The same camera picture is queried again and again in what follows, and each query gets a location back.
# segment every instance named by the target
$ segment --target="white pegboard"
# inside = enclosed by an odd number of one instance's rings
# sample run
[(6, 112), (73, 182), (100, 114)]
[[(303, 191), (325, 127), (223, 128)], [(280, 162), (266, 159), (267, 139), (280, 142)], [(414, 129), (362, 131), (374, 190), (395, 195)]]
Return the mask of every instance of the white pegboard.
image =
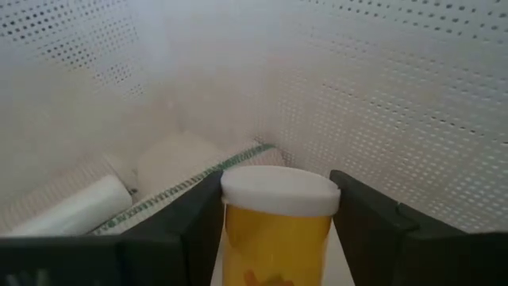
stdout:
[(504, 0), (3, 2), (1, 100), (21, 113), (0, 114), (2, 190), (120, 129), (141, 148), (130, 134), (166, 122), (123, 118), (169, 102), (168, 121), (219, 145), (255, 137), (463, 230), (508, 230), (507, 14)]

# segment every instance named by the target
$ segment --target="white tube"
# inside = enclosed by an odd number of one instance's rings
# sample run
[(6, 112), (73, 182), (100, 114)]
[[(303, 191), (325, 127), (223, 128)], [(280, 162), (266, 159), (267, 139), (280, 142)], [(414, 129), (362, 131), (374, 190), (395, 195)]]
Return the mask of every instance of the white tube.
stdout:
[(86, 234), (132, 204), (133, 200), (121, 181), (108, 175), (17, 226), (6, 236)]

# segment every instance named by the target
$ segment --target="plastic container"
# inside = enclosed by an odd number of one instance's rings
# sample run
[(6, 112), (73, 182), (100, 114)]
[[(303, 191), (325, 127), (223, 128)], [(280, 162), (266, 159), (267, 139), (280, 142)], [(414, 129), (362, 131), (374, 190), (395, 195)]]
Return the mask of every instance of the plastic container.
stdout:
[(336, 184), (275, 166), (226, 172), (224, 286), (318, 286), (324, 269)]

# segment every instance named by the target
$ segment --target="white lid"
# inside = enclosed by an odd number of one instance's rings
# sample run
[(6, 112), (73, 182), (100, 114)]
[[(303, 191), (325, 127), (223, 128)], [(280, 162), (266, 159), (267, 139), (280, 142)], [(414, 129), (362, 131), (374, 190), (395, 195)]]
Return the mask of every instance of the white lid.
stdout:
[(221, 179), (227, 203), (276, 215), (334, 215), (341, 191), (318, 174), (277, 166), (248, 166), (226, 171)]

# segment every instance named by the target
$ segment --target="perforated white wall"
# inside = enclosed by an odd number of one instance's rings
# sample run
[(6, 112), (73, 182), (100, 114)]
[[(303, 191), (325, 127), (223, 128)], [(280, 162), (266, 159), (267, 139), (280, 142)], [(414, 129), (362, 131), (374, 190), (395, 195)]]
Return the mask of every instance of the perforated white wall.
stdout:
[[(293, 166), (344, 170), (461, 229), (508, 230), (506, 1), (0, 5), (5, 194), (120, 128), (141, 148), (178, 118), (222, 145), (256, 137)], [(124, 121), (140, 106), (158, 128)]]

